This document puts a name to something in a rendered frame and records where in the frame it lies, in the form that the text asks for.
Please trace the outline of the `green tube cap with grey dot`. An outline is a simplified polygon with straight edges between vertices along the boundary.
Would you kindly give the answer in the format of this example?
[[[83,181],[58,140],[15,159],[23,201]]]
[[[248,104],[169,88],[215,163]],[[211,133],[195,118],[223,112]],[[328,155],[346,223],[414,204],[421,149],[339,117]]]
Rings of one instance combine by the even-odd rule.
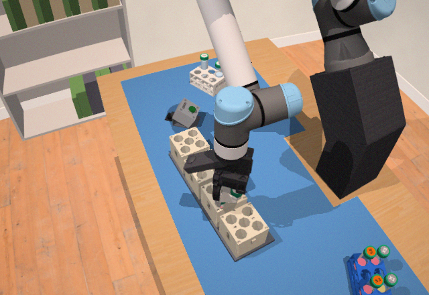
[[[398,282],[398,277],[394,273],[388,273],[384,277],[384,284],[382,285],[382,287],[378,288],[378,290],[380,292],[386,292],[391,287],[395,286],[397,282]]]

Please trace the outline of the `blue tube rack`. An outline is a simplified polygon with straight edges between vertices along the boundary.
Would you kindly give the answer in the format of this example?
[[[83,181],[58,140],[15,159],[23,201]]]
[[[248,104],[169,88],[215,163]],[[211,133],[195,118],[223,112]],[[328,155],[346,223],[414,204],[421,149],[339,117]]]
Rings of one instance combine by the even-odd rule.
[[[387,275],[387,272],[385,269],[384,261],[382,261],[379,265],[373,264],[371,260],[365,266],[361,266],[360,264],[358,264],[357,259],[361,254],[362,253],[354,253],[347,261],[347,267],[349,271],[349,277],[351,281],[351,288],[352,288],[353,295],[360,295],[359,290],[361,290],[361,295],[392,295],[391,289],[389,289],[386,292],[380,292],[378,289],[376,289],[371,294],[367,294],[366,292],[364,292],[363,286],[370,280],[370,278],[374,274],[381,275],[381,270],[382,270],[384,275],[383,278],[384,278]],[[353,262],[355,262],[357,271],[355,270]]]

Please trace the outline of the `blue bench mat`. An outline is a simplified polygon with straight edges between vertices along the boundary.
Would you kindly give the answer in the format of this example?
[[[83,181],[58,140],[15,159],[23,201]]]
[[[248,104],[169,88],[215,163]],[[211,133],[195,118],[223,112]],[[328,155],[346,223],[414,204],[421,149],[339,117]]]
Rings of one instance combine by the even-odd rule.
[[[305,131],[296,117],[253,129],[245,196],[275,239],[234,262],[169,157],[166,121],[183,98],[200,107],[197,129],[214,149],[216,96],[190,84],[200,62],[120,81],[165,202],[205,295],[353,295],[347,261],[387,245],[392,295],[429,295],[358,196],[335,207],[284,137]]]

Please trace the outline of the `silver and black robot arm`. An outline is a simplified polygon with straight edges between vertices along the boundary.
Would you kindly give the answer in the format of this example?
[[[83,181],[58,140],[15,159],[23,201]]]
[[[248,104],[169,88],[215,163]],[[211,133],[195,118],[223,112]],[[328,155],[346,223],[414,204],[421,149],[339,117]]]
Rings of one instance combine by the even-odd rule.
[[[196,1],[227,87],[214,103],[214,149],[189,155],[188,174],[226,167],[215,152],[226,160],[242,158],[251,130],[290,119],[303,108],[293,83],[260,88],[230,1]],[[324,42],[324,69],[334,72],[375,60],[360,25],[389,17],[396,0],[312,0],[312,6]]]

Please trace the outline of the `grey sloped desk with green button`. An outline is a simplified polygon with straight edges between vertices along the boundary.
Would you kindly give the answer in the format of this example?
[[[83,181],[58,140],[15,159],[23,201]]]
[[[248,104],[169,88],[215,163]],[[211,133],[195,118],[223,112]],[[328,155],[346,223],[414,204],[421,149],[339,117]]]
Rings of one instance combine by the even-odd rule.
[[[175,112],[172,111],[167,114],[165,120],[172,121],[172,125],[176,127],[187,129],[197,127],[200,120],[200,116],[197,116],[200,107],[186,98],[183,98],[180,104]]]

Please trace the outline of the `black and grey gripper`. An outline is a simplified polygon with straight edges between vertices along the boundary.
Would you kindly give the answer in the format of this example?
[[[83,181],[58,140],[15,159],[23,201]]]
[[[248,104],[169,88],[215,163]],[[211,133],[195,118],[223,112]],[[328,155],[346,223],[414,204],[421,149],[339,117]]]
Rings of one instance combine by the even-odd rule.
[[[251,173],[249,169],[250,167],[252,169],[250,162],[253,157],[253,152],[254,148],[249,147],[245,154],[246,157],[243,156],[237,160],[226,160],[214,152],[217,160],[227,165],[226,167],[216,168],[212,179],[212,197],[219,208],[221,207],[221,202],[237,202],[237,198],[230,194],[229,188],[236,190],[236,193],[245,194],[249,172]],[[253,160],[251,165],[252,163]]]

